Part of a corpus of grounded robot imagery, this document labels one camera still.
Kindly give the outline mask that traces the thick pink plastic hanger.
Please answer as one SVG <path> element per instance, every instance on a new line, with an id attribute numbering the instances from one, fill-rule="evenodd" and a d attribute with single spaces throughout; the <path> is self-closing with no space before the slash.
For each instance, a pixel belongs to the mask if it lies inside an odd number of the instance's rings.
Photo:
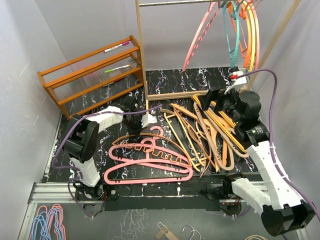
<path id="1" fill-rule="evenodd" d="M 152 126 L 147 132 L 164 136 L 164 130 L 160 126 Z M 120 140 L 123 142 L 140 143 L 145 136 L 133 136 Z M 183 156 L 183 153 L 175 148 L 170 142 L 164 139 L 158 139 L 156 145 L 170 149 Z M 109 159 L 113 162 L 105 170 L 103 180 L 108 185 L 146 185 L 146 184 L 164 184 L 174 182 L 185 182 L 192 178 L 192 167 L 179 166 L 177 163 L 160 159 L 150 153 L 137 151 L 133 148 L 116 148 Z"/>

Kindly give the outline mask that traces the orange plastic hanger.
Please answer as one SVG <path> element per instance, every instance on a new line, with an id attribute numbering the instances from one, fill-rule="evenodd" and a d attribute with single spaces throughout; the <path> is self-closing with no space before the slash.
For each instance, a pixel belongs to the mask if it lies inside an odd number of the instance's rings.
<path id="1" fill-rule="evenodd" d="M 243 7 L 245 7 L 245 5 L 244 5 L 243 3 L 242 3 L 241 6 L 239 7 L 238 17 L 241 18 L 241 19 L 243 19 L 243 20 L 246 20 L 246 17 L 245 17 L 245 15 L 244 15 L 244 13 L 243 13 Z M 242 54 L 242 57 L 244 58 L 243 67 L 246 68 L 246 67 L 245 67 L 245 58 L 246 58 L 246 56 L 247 56 L 247 45 L 248 45 L 248 33 L 249 33 L 249 32 L 248 32 L 248 29 L 247 29 L 247 35 L 245 35 L 240 20 L 239 20 L 238 22 L 239 22 L 239 28 L 240 28 L 240 30 L 241 30 L 241 35 L 242 35 L 242 37 L 243 37 L 244 46 L 242 45 L 242 42 L 241 42 L 240 40 L 238 41 L 238 44 L 237 44 L 237 45 L 238 45 L 239 51 L 240 51 L 241 54 Z"/>

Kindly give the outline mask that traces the yellow metal hanger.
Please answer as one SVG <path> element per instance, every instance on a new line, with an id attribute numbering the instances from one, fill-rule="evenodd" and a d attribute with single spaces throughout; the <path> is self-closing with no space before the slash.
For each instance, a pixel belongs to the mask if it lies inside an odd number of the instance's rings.
<path id="1" fill-rule="evenodd" d="M 250 0 L 245 0 L 243 4 L 245 7 L 243 7 L 243 13 L 245 16 L 245 19 L 247 21 L 247 30 L 248 30 L 248 43 L 247 43 L 247 48 L 246 48 L 246 53 L 247 56 L 244 61 L 244 65 L 246 69 L 249 71 L 249 67 L 253 66 L 253 61 L 254 61 L 254 55 L 255 55 L 255 50 L 252 50 L 252 47 L 255 47 L 256 45 L 256 40 L 253 34 L 255 33 L 255 23 L 254 23 L 254 18 L 253 18 L 253 13 L 250 10 L 249 6 L 249 1 Z"/>

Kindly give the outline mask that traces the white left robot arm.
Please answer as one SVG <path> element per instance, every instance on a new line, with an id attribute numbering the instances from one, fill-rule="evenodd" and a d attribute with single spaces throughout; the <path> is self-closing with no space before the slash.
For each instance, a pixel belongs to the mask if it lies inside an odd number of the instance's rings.
<path id="1" fill-rule="evenodd" d="M 138 111 L 137 99 L 127 96 L 121 103 L 112 103 L 97 115 L 82 120 L 71 132 L 62 149 L 68 153 L 74 166 L 80 171 L 80 182 L 86 187 L 86 194 L 93 200 L 103 195 L 103 187 L 98 184 L 101 177 L 94 162 L 94 153 L 99 133 L 123 123 L 129 134 L 141 132 L 142 114 L 131 114 Z"/>

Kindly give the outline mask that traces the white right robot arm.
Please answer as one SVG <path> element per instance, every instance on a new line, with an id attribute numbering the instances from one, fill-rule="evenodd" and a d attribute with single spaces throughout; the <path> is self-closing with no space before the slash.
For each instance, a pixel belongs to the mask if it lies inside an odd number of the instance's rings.
<path id="1" fill-rule="evenodd" d="M 223 194 L 244 199 L 259 215 L 273 237 L 304 229 L 316 215 L 315 206 L 294 188 L 275 153 L 271 128 L 259 120 L 260 96 L 250 90 L 210 89 L 194 96 L 194 109 L 243 147 L 253 160 L 268 193 L 255 187 L 242 173 L 224 178 Z"/>

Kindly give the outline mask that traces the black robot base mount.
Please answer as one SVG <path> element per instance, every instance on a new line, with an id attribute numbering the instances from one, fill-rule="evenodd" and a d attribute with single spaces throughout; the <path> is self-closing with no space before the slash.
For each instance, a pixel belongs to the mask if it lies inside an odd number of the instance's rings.
<path id="1" fill-rule="evenodd" d="M 120 210 L 206 210 L 236 216 L 248 210 L 242 200 L 224 194 L 223 175 L 194 176 L 181 183 L 103 184 L 90 196 L 74 184 L 79 201 L 101 203 L 103 211 Z"/>

